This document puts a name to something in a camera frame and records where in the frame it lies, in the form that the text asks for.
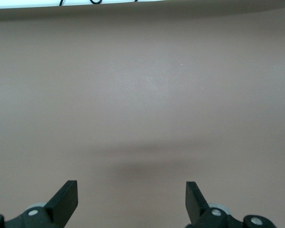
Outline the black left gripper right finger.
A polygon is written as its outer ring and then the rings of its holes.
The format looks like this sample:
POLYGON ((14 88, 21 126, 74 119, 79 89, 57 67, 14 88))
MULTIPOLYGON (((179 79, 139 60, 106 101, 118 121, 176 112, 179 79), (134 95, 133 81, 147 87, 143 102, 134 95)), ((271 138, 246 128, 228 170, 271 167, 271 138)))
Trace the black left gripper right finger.
POLYGON ((275 224, 259 215, 247 215, 242 221, 219 205, 209 205, 196 182, 186 182, 185 206, 190 219, 188 228, 274 228, 275 224))

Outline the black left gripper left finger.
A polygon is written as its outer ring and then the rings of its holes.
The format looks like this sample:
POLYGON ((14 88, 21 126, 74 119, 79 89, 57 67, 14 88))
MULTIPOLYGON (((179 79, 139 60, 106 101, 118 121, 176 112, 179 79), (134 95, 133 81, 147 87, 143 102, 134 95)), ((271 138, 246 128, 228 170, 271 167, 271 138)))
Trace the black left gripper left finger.
POLYGON ((77 181, 68 180, 44 206, 29 208, 8 221, 0 214, 0 228, 64 228, 77 206, 77 181))

